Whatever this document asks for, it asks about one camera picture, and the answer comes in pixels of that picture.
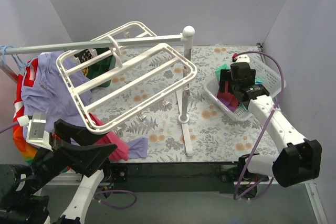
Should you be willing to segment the magenta purple sock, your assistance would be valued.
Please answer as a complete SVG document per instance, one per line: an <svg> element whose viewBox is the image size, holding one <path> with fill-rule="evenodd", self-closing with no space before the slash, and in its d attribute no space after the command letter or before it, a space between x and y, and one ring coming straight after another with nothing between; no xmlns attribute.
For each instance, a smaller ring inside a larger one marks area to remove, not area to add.
<svg viewBox="0 0 336 224"><path fill-rule="evenodd" d="M231 93L220 93L220 92L218 92L217 93L217 98L218 99L219 98L224 98L225 100L227 100L227 101L230 102L233 98L236 98L236 97L233 94L231 94Z"/></svg>
<svg viewBox="0 0 336 224"><path fill-rule="evenodd" d="M235 112L239 107L239 101L236 98L233 98L230 102L225 100L224 98L219 98L219 100L232 112Z"/></svg>

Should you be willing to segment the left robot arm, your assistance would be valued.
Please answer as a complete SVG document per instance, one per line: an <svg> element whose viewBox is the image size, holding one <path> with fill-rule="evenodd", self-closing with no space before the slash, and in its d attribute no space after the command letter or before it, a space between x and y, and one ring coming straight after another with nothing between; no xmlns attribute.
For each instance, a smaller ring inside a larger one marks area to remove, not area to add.
<svg viewBox="0 0 336 224"><path fill-rule="evenodd" d="M71 168L82 175L70 204L57 223L84 223L100 182L111 178L106 165L115 144L96 144L103 136L63 120L54 123L30 165L1 165L1 223L50 223L48 196L35 193Z"/></svg>

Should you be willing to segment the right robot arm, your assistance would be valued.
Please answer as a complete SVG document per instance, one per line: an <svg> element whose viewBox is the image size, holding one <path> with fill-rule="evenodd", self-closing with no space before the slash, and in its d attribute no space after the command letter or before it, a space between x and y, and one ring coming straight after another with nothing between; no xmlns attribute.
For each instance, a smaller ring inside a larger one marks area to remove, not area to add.
<svg viewBox="0 0 336 224"><path fill-rule="evenodd" d="M251 180L256 174L274 178L282 187L315 179L320 173L322 146L298 132L277 110L269 91L255 82L256 70L246 62L235 62L220 72L219 90L234 96L248 109L273 140L276 158L255 152L238 160L238 176Z"/></svg>

